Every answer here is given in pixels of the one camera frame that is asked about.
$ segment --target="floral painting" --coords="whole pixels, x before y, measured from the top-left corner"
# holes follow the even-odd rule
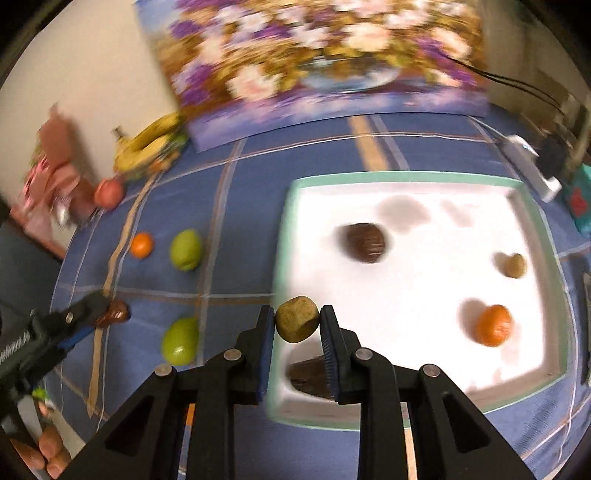
[[[205,150],[297,123],[384,112],[484,114],[475,0],[138,0]]]

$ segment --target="power strip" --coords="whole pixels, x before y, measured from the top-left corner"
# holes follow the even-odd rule
[[[556,198],[562,185],[557,178],[545,179],[535,165],[538,154],[519,135],[509,135],[500,144],[501,151],[516,166],[545,203]]]

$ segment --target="potato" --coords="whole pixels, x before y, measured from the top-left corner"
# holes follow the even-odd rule
[[[525,275],[527,264],[523,255],[515,254],[503,264],[503,275],[511,278],[521,278]]]
[[[316,304],[308,297],[296,297],[279,305],[275,312],[277,333],[286,342],[298,343],[306,340],[320,324],[320,313]]]

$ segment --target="table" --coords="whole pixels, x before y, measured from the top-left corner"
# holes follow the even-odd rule
[[[499,108],[492,107],[485,121],[504,134],[531,140],[531,133]],[[163,361],[161,337],[179,317],[200,318],[199,362],[230,348],[240,331],[253,327],[260,305],[271,301],[277,232],[293,180],[406,168],[517,177],[470,118],[404,113],[296,125],[202,153],[191,145],[152,184],[132,184],[116,210],[98,214],[76,233],[56,284],[53,308],[66,308],[102,288],[113,257],[112,291],[132,312],[127,324],[105,332],[97,350],[98,401],[91,417],[86,402],[92,337],[48,376],[47,388],[66,420],[82,438],[90,438]],[[533,195],[550,225],[573,312],[569,370],[546,391],[488,417],[543,478],[566,461],[591,421],[591,391],[583,385],[582,290],[591,242],[576,230],[562,200],[544,204]],[[129,235],[121,241],[126,223]],[[186,228],[196,228],[206,243],[201,266],[190,273],[175,270],[168,259],[170,241]],[[156,249],[138,261],[127,254],[126,239],[141,231],[153,234]],[[113,255],[120,241],[123,248]],[[357,432],[299,429],[271,422],[262,407],[237,407],[236,477],[354,479],[358,442]]]

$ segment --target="lime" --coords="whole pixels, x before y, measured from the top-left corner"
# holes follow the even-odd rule
[[[179,270],[188,272],[197,268],[201,257],[201,239],[193,229],[180,232],[170,244],[170,261]]]
[[[188,365],[197,355],[199,325],[197,319],[178,319],[162,337],[162,356],[177,367]]]

